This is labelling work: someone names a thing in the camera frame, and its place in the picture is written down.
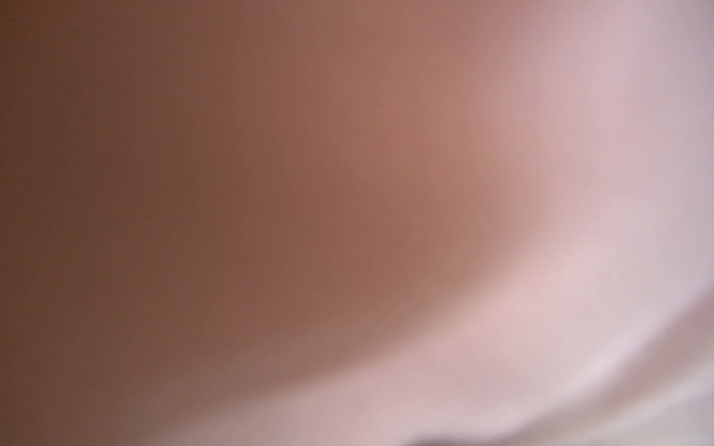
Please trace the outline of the pink peach print pillow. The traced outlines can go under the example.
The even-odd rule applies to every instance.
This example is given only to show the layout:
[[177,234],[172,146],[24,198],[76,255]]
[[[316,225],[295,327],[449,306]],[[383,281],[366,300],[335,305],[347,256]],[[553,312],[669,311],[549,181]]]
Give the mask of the pink peach print pillow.
[[5,1],[5,445],[710,445],[710,1]]

